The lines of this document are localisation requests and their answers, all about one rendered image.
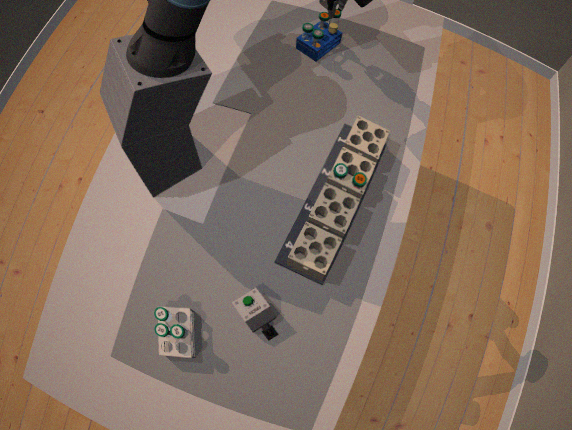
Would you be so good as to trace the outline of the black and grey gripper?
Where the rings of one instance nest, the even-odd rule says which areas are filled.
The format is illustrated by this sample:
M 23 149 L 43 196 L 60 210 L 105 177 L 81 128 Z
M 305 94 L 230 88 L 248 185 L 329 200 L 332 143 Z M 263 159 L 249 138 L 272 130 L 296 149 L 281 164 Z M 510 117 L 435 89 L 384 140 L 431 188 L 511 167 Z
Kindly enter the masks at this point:
M 335 16 L 336 6 L 339 4 L 338 10 L 343 11 L 347 0 L 319 0 L 320 4 L 328 8 L 328 16 L 332 19 Z

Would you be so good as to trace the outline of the beige tube rack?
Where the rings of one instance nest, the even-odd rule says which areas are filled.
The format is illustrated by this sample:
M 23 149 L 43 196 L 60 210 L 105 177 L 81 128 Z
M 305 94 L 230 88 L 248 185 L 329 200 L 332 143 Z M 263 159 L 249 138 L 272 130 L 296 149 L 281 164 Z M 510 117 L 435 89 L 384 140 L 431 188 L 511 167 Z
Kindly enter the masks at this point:
M 163 307 L 163 308 L 165 308 L 172 314 L 172 320 L 170 320 L 169 322 L 158 320 L 158 323 L 163 323 L 170 328 L 172 325 L 175 324 L 181 325 L 188 331 L 188 336 L 185 339 L 180 339 L 180 338 L 178 339 L 173 337 L 172 335 L 170 337 L 158 336 L 159 355 L 195 358 L 194 311 L 190 308 L 174 308 L 174 307 Z M 194 346 L 193 346 L 193 341 L 194 341 Z

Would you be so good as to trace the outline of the beige bucket adapter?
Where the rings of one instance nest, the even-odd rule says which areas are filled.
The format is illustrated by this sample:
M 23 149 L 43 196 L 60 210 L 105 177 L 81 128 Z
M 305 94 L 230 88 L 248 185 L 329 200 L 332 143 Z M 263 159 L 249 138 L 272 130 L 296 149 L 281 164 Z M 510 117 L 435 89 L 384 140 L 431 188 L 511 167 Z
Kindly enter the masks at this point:
M 342 238 L 305 222 L 288 256 L 287 265 L 322 281 L 341 241 Z
M 307 222 L 343 238 L 360 200 L 325 182 Z
M 377 163 L 389 132 L 389 130 L 357 116 L 344 147 Z
M 333 174 L 334 167 L 338 163 L 344 163 L 348 168 L 349 174 L 347 174 L 347 176 L 342 180 L 336 179 Z M 375 162 L 342 147 L 341 152 L 327 178 L 327 183 L 361 199 L 375 166 L 376 166 Z M 363 186 L 363 188 L 360 189 L 353 187 L 352 184 L 352 178 L 354 174 L 357 172 L 363 172 L 363 174 L 365 174 L 367 177 L 365 186 Z

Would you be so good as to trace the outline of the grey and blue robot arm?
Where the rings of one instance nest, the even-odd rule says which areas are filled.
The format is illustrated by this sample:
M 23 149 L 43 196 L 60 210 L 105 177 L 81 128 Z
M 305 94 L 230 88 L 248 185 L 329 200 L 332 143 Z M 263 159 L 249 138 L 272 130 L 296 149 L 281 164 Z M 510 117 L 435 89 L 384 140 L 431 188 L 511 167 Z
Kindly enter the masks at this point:
M 195 34 L 210 0 L 147 1 L 144 21 L 128 44 L 127 61 L 149 77 L 177 76 L 194 59 Z

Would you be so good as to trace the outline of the blue tube rack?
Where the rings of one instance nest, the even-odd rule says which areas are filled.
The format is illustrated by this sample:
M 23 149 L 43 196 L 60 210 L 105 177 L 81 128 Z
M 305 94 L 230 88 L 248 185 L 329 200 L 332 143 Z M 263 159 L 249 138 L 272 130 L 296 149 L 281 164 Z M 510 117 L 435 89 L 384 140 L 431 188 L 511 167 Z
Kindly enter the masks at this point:
M 319 22 L 314 25 L 314 29 L 320 29 L 318 27 L 318 25 L 319 25 Z M 300 36 L 298 36 L 296 39 L 296 48 L 299 51 L 301 51 L 302 53 L 304 53 L 305 55 L 307 55 L 308 57 L 310 57 L 315 62 L 318 61 L 320 58 L 322 58 L 329 51 L 331 51 L 338 44 L 340 44 L 341 38 L 342 38 L 342 32 L 339 30 L 337 30 L 337 33 L 335 33 L 335 34 L 331 34 L 328 31 L 328 27 L 327 27 L 327 29 L 320 29 L 320 30 L 323 30 L 323 32 L 324 32 L 324 37 L 322 38 L 322 43 L 321 43 L 320 47 L 312 46 L 312 39 L 310 41 L 303 40 L 302 34 Z M 320 52 L 318 53 L 319 50 L 320 50 Z

